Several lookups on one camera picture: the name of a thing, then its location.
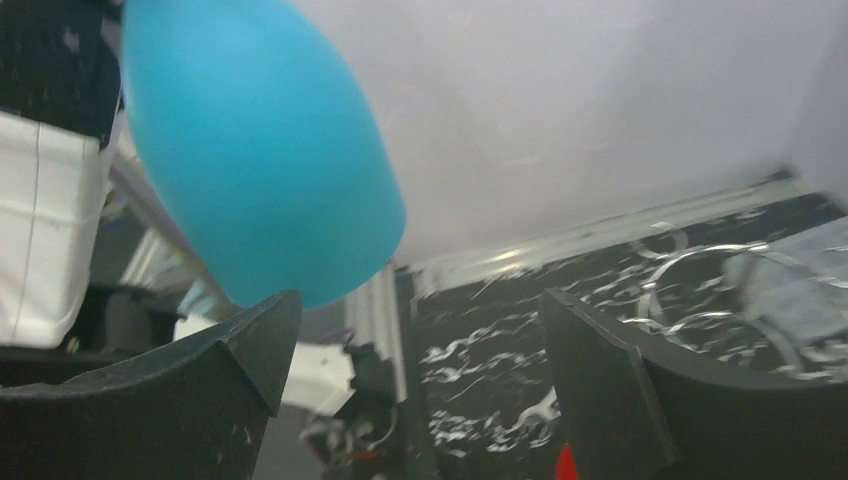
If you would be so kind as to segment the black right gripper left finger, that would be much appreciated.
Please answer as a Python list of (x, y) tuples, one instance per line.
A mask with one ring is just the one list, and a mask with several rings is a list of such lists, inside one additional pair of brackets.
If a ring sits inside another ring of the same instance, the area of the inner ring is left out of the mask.
[(294, 291), (125, 358), (5, 352), (5, 479), (249, 479), (301, 324)]

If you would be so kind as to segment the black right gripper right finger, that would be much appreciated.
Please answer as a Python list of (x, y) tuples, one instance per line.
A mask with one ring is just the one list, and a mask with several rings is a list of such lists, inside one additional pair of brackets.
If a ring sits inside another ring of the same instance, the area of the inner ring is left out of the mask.
[(731, 366), (574, 296), (539, 317), (581, 479), (843, 479), (847, 387)]

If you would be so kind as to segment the blue plastic goblet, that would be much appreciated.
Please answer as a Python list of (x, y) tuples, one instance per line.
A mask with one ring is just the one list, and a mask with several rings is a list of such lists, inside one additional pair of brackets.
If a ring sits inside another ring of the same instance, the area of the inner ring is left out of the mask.
[(284, 1), (128, 1), (131, 135), (163, 206), (226, 296), (307, 308), (392, 257), (406, 210), (368, 102)]

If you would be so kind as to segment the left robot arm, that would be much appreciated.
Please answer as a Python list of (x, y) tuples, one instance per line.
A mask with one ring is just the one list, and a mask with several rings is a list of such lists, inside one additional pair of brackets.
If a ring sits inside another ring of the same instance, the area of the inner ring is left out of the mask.
[(222, 321), (90, 262), (120, 135), (108, 1), (1, 5), (1, 475), (249, 479), (283, 404), (324, 416), (327, 479), (385, 470), (391, 364), (371, 343), (297, 340), (280, 293)]

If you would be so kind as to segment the red plastic goblet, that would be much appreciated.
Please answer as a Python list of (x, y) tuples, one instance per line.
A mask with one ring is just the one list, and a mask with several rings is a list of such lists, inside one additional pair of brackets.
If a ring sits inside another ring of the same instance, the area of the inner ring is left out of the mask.
[(555, 466), (555, 479), (556, 480), (577, 480), (578, 475), (576, 471), (576, 466), (573, 458), (573, 453), (571, 446), (566, 444), (562, 450), (560, 451), (556, 466)]

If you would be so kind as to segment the clear plastic organizer box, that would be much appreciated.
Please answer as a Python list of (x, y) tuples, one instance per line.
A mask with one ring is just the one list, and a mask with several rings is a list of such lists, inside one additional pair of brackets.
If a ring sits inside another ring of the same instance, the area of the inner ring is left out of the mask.
[(847, 332), (847, 219), (767, 243), (723, 263), (743, 311), (796, 347)]

